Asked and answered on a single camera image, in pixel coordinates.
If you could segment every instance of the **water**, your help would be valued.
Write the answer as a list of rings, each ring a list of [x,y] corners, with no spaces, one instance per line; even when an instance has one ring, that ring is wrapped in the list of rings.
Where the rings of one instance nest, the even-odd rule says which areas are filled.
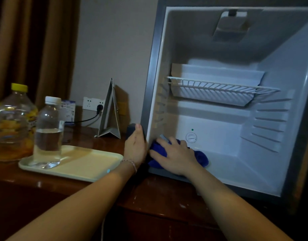
[[[35,134],[34,161],[30,166],[49,169],[60,163],[63,131],[37,129]]]

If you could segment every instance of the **mini refrigerator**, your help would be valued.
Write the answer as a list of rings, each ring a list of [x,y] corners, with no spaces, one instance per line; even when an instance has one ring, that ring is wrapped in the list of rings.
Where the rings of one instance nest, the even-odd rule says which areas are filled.
[[[149,145],[164,134],[204,152],[206,170],[241,196],[299,202],[308,0],[159,0],[141,124]]]

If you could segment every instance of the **person's right arm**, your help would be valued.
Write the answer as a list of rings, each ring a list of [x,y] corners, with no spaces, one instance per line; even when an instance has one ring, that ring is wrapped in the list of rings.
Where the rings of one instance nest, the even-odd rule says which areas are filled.
[[[150,155],[166,170],[187,177],[202,195],[220,229],[228,240],[292,240],[240,196],[203,168],[186,142],[172,145],[158,138],[167,157],[150,150]]]

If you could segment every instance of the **tent card sign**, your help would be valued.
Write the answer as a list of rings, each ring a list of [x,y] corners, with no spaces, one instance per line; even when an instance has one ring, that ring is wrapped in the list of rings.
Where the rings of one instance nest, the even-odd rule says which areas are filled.
[[[100,120],[100,127],[98,129],[97,137],[103,136],[105,134],[111,133],[115,135],[117,138],[121,138],[121,133],[119,131],[119,117],[118,117],[118,107],[116,94],[114,89],[114,82],[111,79],[109,83],[109,87],[107,90],[107,95],[104,103],[104,109]]]

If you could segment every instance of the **person's left hand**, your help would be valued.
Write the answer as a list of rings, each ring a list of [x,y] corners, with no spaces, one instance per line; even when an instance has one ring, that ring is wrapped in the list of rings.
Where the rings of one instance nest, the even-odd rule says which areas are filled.
[[[125,141],[124,158],[131,160],[135,163],[136,167],[145,160],[146,156],[146,143],[144,140],[143,129],[140,124],[135,125],[135,131]]]

